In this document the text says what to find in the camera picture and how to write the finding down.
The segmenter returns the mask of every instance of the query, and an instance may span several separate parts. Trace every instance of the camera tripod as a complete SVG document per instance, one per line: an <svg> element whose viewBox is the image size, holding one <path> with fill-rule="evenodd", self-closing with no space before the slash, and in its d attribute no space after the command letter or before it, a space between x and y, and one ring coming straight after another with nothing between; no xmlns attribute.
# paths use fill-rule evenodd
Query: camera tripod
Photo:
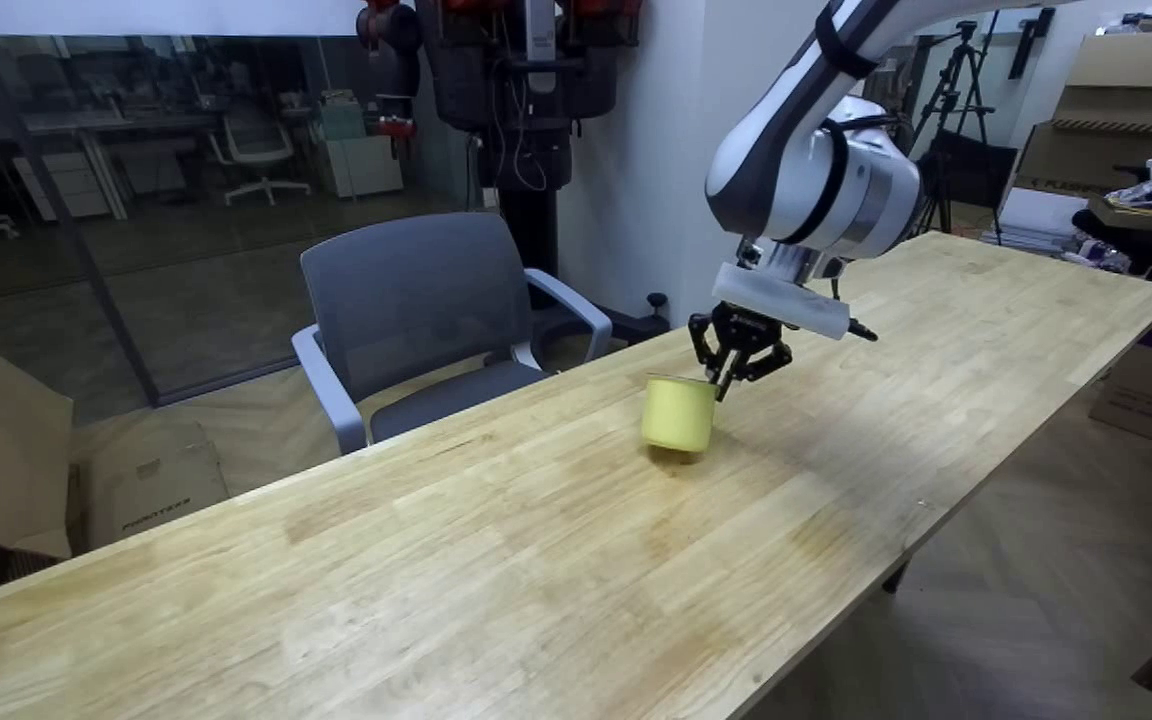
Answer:
<svg viewBox="0 0 1152 720"><path fill-rule="evenodd" d="M976 137L980 137L980 145L988 145L983 115L993 107L980 96L980 68L983 68L988 47L976 47L970 35L976 35L976 25L958 21L951 35L930 40L930 47L943 40L958 40L958 45L943 59L938 83L930 89L927 103L921 107L921 126L913 130L906 145L921 145L930 115L938 115L935 120L935 137L938 137L951 112L958 112L958 126L954 126L958 137L963 137L966 115L976 115Z"/></svg>

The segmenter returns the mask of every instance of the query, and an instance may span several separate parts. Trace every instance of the wooden table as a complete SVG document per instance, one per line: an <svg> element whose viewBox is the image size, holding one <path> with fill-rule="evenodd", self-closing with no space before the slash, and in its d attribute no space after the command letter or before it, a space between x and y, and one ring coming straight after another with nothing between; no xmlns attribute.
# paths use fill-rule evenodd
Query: wooden table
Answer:
<svg viewBox="0 0 1152 720"><path fill-rule="evenodd" d="M0 589L0 715L731 715L1152 319L927 236L715 448L637 445L662 336Z"/></svg>

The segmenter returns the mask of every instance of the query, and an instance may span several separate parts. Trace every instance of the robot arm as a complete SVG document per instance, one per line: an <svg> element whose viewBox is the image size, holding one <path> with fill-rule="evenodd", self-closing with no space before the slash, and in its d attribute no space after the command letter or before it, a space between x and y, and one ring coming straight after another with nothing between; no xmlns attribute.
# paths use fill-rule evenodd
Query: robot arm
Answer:
<svg viewBox="0 0 1152 720"><path fill-rule="evenodd" d="M847 89L916 27L1006 3L1023 0L833 0L722 137L705 194L739 248L715 275L715 313L693 319L720 397L731 379L758 379L792 362L778 325L877 339L837 294L804 288L816 275L837 288L845 266L886 252L921 201L921 172L886 139L883 112Z"/></svg>

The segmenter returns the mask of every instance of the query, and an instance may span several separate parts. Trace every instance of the chair backrest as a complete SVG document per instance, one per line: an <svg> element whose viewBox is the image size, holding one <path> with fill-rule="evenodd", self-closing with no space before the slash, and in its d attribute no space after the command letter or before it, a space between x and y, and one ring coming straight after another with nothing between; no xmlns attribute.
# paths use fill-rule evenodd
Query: chair backrest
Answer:
<svg viewBox="0 0 1152 720"><path fill-rule="evenodd" d="M298 269L321 348L356 402L533 334L522 266L497 211L356 229Z"/></svg>
<svg viewBox="0 0 1152 720"><path fill-rule="evenodd" d="M234 166L274 166L293 158L285 126L263 112L228 112L225 149Z"/></svg>

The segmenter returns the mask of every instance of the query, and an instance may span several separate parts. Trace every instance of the yellow-green object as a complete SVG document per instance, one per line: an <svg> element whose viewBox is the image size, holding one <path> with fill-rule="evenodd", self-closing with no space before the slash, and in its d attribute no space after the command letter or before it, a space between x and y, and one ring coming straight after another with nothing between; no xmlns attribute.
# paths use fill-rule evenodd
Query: yellow-green object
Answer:
<svg viewBox="0 0 1152 720"><path fill-rule="evenodd" d="M715 393L698 379L648 379L644 445L698 456L712 441Z"/></svg>

